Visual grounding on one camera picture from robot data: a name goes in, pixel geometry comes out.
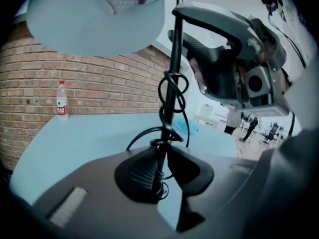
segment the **brick wall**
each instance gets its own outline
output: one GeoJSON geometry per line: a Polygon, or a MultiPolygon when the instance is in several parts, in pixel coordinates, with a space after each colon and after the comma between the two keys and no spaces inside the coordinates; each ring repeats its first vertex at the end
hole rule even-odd
{"type": "Polygon", "coordinates": [[[0,53],[0,157],[13,170],[34,136],[56,114],[65,80],[69,114],[157,113],[169,58],[150,46],[124,56],[60,54],[14,26],[0,53]]]}

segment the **camera lens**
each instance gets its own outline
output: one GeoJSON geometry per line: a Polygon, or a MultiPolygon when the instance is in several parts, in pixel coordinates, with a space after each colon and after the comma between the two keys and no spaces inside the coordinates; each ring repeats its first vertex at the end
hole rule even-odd
{"type": "Polygon", "coordinates": [[[258,76],[254,75],[249,79],[248,85],[252,91],[258,92],[261,90],[263,82],[258,76]]]}

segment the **red bottle label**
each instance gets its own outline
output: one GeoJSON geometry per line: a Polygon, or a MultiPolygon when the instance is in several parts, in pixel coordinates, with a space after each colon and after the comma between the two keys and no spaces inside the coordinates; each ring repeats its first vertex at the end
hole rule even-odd
{"type": "Polygon", "coordinates": [[[66,115],[68,113],[66,110],[66,106],[57,107],[56,109],[57,109],[59,115],[66,115]]]}

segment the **white label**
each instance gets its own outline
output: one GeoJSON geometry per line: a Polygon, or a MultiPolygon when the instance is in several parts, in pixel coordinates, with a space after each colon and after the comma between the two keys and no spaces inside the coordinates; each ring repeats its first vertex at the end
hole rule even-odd
{"type": "Polygon", "coordinates": [[[66,106],[66,99],[57,99],[57,100],[56,100],[56,106],[57,106],[57,107],[64,107],[64,106],[66,106]]]}

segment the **sticker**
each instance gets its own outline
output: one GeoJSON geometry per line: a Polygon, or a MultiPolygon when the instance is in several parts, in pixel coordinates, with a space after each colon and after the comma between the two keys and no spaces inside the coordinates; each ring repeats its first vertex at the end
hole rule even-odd
{"type": "Polygon", "coordinates": [[[58,115],[66,115],[67,112],[67,108],[66,108],[66,99],[58,99],[56,100],[56,106],[57,106],[57,112],[58,115]]]}

